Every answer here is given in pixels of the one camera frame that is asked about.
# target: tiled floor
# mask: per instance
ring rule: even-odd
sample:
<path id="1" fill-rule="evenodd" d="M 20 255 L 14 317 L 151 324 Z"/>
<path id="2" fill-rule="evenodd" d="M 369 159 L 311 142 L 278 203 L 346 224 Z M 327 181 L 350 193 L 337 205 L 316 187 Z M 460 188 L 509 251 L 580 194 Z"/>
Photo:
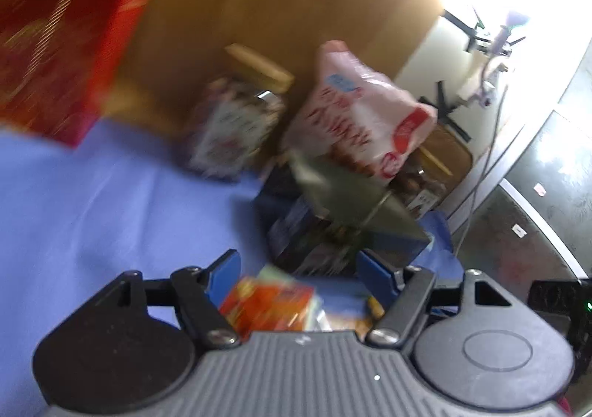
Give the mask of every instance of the tiled floor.
<path id="1" fill-rule="evenodd" d="M 526 231 L 522 238 L 512 230 L 517 224 Z M 455 244 L 463 229 L 454 234 Z M 465 268 L 483 270 L 524 301 L 533 280 L 573 278 L 537 225 L 499 186 L 475 212 L 459 259 Z"/>
<path id="2" fill-rule="evenodd" d="M 506 179 L 592 275 L 592 44 L 556 110 Z M 544 196 L 534 190 L 536 184 Z M 512 230 L 515 224 L 526 231 L 522 238 Z M 465 267 L 483 269 L 521 299 L 534 279 L 573 278 L 545 234 L 501 186 L 475 212 L 459 257 Z M 592 409 L 592 375 L 568 397 L 574 415 Z"/>

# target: food package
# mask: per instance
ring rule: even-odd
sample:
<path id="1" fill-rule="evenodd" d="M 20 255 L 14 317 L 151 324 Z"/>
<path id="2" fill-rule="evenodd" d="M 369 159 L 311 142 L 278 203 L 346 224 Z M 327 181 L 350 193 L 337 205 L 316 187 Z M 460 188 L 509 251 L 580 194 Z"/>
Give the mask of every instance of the food package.
<path id="1" fill-rule="evenodd" d="M 420 149 L 416 150 L 388 185 L 416 219 L 424 216 L 442 199 L 446 194 L 446 183 L 452 176 L 447 167 L 442 166 L 445 171 L 441 171 L 430 163 Z"/>
<path id="2" fill-rule="evenodd" d="M 321 157 L 290 151 L 255 207 L 273 263 L 296 275 L 355 274 L 359 250 L 409 265 L 430 242 L 391 191 Z"/>
<path id="3" fill-rule="evenodd" d="M 0 0 L 0 120 L 76 146 L 149 0 Z"/>
<path id="4" fill-rule="evenodd" d="M 431 132 L 437 110 L 362 64 L 342 41 L 321 46 L 319 80 L 283 138 L 388 183 Z"/>
<path id="5" fill-rule="evenodd" d="M 274 283 L 280 285 L 297 285 L 298 281 L 286 274 L 286 272 L 277 268 L 271 263 L 266 264 L 259 274 L 257 280 L 262 283 Z M 323 299 L 319 297 L 317 293 L 313 295 L 313 298 L 309 302 L 308 312 L 306 321 L 304 322 L 305 332 L 330 332 L 333 328 L 331 327 L 327 314 L 323 309 Z"/>
<path id="6" fill-rule="evenodd" d="M 315 289 L 244 277 L 231 290 L 220 313 L 243 339 L 257 330 L 305 330 Z"/>
<path id="7" fill-rule="evenodd" d="M 183 160 L 199 174 L 236 181 L 279 121 L 294 76 L 241 44 L 225 51 L 229 72 L 209 82 L 195 106 Z"/>

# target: screw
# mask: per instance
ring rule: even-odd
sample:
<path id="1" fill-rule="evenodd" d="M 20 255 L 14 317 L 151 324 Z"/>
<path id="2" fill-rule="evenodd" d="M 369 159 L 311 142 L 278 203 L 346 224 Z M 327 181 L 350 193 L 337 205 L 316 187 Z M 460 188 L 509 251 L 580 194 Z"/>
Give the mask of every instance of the screw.
<path id="1" fill-rule="evenodd" d="M 186 272 L 189 272 L 191 274 L 192 277 L 198 275 L 201 273 L 202 269 L 199 266 L 186 266 L 183 270 L 185 270 Z"/>
<path id="2" fill-rule="evenodd" d="M 208 332 L 208 340 L 215 346 L 230 346 L 236 343 L 238 337 L 231 330 L 215 329 Z"/>
<path id="3" fill-rule="evenodd" d="M 395 345 L 401 336 L 394 330 L 374 329 L 368 334 L 368 338 L 374 345 L 384 347 Z"/>

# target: plastic bag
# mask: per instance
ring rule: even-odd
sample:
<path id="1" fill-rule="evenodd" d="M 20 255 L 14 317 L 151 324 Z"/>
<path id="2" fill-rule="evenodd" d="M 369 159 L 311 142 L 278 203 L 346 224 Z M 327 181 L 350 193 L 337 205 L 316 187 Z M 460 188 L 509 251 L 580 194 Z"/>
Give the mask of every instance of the plastic bag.
<path id="1" fill-rule="evenodd" d="M 437 110 L 362 64 L 342 41 L 321 46 L 319 83 L 284 135 L 284 148 L 327 155 L 386 184 L 431 132 Z"/>
<path id="2" fill-rule="evenodd" d="M 256 330 L 305 330 L 315 289 L 242 278 L 220 307 L 241 338 Z"/>

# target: red box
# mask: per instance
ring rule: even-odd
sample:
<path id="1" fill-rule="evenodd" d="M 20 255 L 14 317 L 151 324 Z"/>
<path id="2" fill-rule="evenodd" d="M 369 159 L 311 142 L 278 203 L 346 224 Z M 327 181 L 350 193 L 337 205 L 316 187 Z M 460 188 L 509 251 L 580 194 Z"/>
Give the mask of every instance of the red box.
<path id="1" fill-rule="evenodd" d="M 149 0 L 0 0 L 0 119 L 76 146 Z"/>

